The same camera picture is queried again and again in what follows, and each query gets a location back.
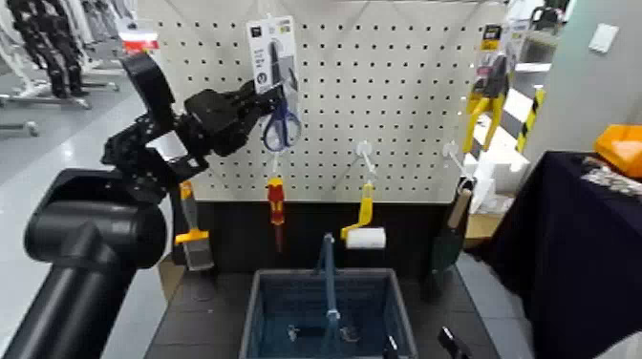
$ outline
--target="basket handle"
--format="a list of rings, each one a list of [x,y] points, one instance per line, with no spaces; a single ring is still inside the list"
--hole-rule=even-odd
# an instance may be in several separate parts
[[[334,237],[331,233],[327,233],[323,237],[323,245],[321,246],[321,254],[319,262],[316,264],[314,274],[318,274],[322,266],[325,266],[326,272],[326,297],[328,300],[328,327],[326,327],[326,334],[323,338],[322,352],[329,352],[331,343],[334,345],[336,353],[340,352],[340,333],[339,333],[339,320],[341,313],[336,307],[336,288],[334,285],[334,252],[332,247],[334,245]]]

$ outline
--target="orange object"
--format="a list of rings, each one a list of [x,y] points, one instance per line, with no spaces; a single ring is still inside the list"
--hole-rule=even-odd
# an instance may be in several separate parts
[[[597,138],[594,148],[625,176],[642,178],[642,126],[611,125]]]
[[[269,221],[274,225],[274,240],[276,250],[283,252],[283,223],[286,216],[283,211],[283,202],[286,199],[283,192],[283,181],[279,178],[272,178],[267,182],[267,200],[269,201]]]

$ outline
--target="light switch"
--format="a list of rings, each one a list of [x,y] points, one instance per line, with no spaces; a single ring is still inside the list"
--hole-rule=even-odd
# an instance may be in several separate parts
[[[615,35],[617,35],[619,30],[620,28],[613,25],[598,25],[597,31],[595,31],[595,35],[593,36],[593,39],[590,40],[588,47],[599,53],[607,53],[610,49],[610,44],[615,39]]]

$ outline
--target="screwdriver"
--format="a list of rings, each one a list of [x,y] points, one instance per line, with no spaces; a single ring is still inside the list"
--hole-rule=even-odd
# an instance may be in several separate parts
[[[283,211],[283,201],[286,196],[283,192],[283,180],[272,178],[267,182],[267,200],[269,201],[269,221],[274,225],[274,240],[276,251],[283,253],[283,224],[286,217]]]

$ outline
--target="blue handle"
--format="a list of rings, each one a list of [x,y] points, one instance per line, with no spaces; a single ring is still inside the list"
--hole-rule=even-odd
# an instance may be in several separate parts
[[[325,266],[326,297],[328,299],[328,327],[326,328],[326,334],[323,338],[323,347],[321,348],[321,350],[324,353],[330,354],[330,345],[333,345],[335,355],[340,356],[341,340],[339,332],[339,320],[341,319],[341,314],[336,307],[336,287],[334,285],[334,252],[332,250],[333,244],[334,237],[332,236],[332,234],[326,234],[323,238],[321,255],[319,256],[319,262],[316,264],[315,273],[319,272],[322,265]]]
[[[293,133],[288,131],[289,123],[295,126]],[[270,143],[268,138],[270,131],[274,131],[276,134],[276,143]],[[301,121],[288,110],[288,104],[284,100],[269,118],[269,122],[263,132],[263,143],[270,151],[279,152],[292,146],[300,136]]]

